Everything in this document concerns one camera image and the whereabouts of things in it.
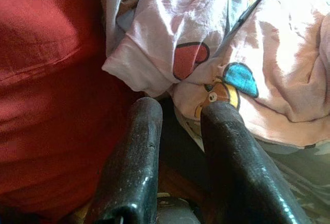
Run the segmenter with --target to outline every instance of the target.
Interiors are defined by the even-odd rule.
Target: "red fabric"
[[[0,0],[0,204],[84,204],[137,98],[101,70],[99,0]]]

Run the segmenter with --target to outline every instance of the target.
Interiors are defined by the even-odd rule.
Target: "blue heart shape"
[[[228,64],[223,72],[223,81],[254,98],[259,96],[252,71],[242,63],[233,62]]]

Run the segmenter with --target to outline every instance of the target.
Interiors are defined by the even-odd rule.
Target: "cartoon print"
[[[240,98],[238,90],[257,98],[258,88],[253,78],[252,71],[243,63],[233,62],[223,71],[223,77],[216,77],[213,85],[205,85],[209,92],[206,100],[200,103],[195,110],[195,117],[200,118],[203,107],[215,101],[229,102],[239,109]]]
[[[235,87],[224,83],[220,77],[216,78],[213,85],[204,85],[209,92],[206,100],[199,104],[195,110],[195,117],[200,118],[203,107],[215,101],[229,102],[232,106],[239,109],[240,99]]]
[[[259,96],[253,73],[243,63],[233,62],[228,64],[223,72],[223,81],[253,98]]]
[[[178,45],[174,52],[174,77],[184,80],[199,64],[207,61],[209,55],[210,49],[204,42],[188,42]]]

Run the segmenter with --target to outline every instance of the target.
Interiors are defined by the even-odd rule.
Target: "cartoon character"
[[[200,118],[202,108],[215,101],[229,102],[232,106],[239,109],[240,99],[237,89],[224,83],[220,77],[214,80],[213,85],[204,85],[204,87],[209,94],[205,101],[198,105],[195,111],[195,117]]]
[[[212,85],[204,85],[209,93],[206,100],[200,103],[195,110],[195,117],[200,118],[202,108],[215,101],[229,102],[239,109],[241,91],[253,98],[259,96],[258,88],[252,71],[243,63],[233,62],[223,71],[223,77],[217,76]]]

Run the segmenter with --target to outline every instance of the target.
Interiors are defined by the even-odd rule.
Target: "bedsheet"
[[[261,140],[299,148],[328,142],[327,0],[261,0],[223,42],[255,0],[233,1],[140,0],[103,69],[135,91],[168,91],[193,130],[201,109],[221,100]]]

